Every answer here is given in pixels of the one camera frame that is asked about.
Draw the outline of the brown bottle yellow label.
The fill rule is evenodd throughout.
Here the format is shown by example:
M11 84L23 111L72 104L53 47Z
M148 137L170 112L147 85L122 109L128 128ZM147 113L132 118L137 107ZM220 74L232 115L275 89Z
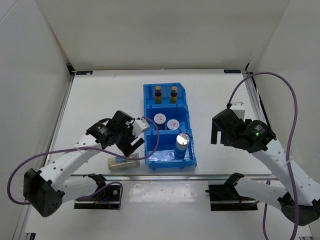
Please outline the brown bottle yellow label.
M170 92L170 104L176 104L177 103L177 97L178 97L178 88L177 86L172 86L171 92Z
M155 104L162 104L162 88L160 85L155 87L154 102Z

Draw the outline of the red-label lid jar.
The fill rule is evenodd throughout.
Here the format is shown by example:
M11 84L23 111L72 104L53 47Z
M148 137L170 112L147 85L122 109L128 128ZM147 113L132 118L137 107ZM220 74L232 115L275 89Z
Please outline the red-label lid jar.
M166 128L170 131L178 130L180 128L180 122L177 119L170 119L166 123Z
M155 122L159 130L166 130L167 118L163 113L157 113L153 117L153 121Z

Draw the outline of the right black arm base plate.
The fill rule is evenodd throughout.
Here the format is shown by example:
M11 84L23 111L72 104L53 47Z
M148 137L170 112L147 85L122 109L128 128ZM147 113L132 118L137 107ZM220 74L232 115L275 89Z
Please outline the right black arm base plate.
M209 195L212 212L257 211L257 200L243 197L227 190L224 184L209 184L205 191Z

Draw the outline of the silver-lid white jar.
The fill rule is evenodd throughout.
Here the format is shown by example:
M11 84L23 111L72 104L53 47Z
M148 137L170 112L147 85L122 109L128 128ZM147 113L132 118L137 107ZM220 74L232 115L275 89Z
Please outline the silver-lid white jar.
M183 159L186 155L190 144L190 137L186 133L180 133L176 137L175 141L175 149L174 149L174 156L177 159Z
M113 156L107 159L107 166L110 171L118 171L121 169L128 169L128 168L137 168L140 166L139 160L133 160L139 158L138 153L133 153L129 156L130 160L120 158L117 156Z

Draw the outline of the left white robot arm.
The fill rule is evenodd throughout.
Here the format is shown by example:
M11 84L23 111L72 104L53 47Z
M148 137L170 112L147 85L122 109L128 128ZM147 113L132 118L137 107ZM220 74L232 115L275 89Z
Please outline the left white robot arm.
M23 196L44 218L51 216L65 202L81 199L100 200L109 186L101 174L90 173L78 180L71 175L89 159L116 145L121 157L129 156L143 143L140 134L150 125L144 117L133 118L118 110L89 127L70 150L60 150L60 157L39 170L24 174Z

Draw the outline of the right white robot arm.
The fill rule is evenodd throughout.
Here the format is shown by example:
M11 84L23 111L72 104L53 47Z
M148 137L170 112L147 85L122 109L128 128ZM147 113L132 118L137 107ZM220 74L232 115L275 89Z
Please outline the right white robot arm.
M282 183L273 187L233 173L224 183L230 200L240 196L256 199L280 210L291 222L298 206L298 225L305 226L320 218L320 185L309 177L294 160L287 164L286 151L272 129L260 120L245 122L232 109L212 118L213 128L236 149L252 154Z

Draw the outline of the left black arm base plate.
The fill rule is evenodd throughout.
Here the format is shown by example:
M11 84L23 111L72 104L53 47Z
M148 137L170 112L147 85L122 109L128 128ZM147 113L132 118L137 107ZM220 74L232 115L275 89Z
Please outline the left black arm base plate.
M76 210L119 210L122 195L123 185L118 181L110 182L92 197L75 200L73 208Z

